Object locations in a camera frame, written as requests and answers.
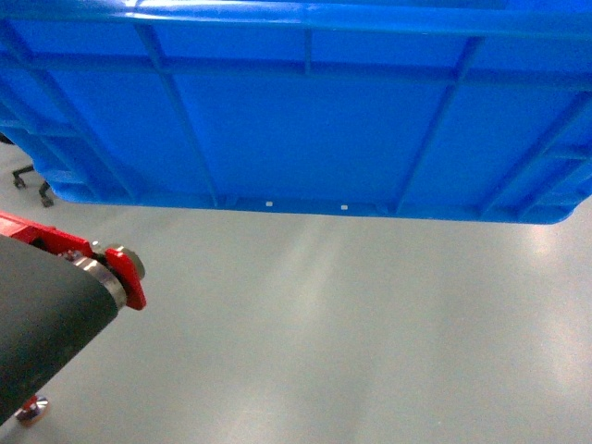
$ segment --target blue plastic crate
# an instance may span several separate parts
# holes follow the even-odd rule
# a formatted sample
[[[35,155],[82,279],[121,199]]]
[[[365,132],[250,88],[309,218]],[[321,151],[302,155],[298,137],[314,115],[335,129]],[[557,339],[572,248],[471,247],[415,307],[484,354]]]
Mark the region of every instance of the blue plastic crate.
[[[552,223],[592,2],[0,0],[0,131],[83,203]]]

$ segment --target red metal bracket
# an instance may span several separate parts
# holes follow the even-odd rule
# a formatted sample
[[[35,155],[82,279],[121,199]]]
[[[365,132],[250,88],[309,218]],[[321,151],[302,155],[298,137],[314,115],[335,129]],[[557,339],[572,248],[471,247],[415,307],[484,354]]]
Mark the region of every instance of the red metal bracket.
[[[0,211],[0,235],[7,236],[28,244],[35,243],[42,250],[51,254],[68,251],[81,252],[86,257],[93,257],[91,244],[56,227],[47,227],[22,217]],[[146,306],[146,298],[140,283],[136,266],[124,253],[112,248],[105,251],[107,263],[117,272],[121,285],[128,295],[127,306],[141,310]]]

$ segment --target grey floor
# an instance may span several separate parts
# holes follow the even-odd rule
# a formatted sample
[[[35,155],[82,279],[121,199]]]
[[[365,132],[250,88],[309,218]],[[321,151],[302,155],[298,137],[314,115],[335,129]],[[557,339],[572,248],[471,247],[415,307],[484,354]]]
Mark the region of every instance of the grey floor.
[[[592,202],[551,227],[77,205],[0,146],[0,208],[142,257],[14,443],[592,442]]]

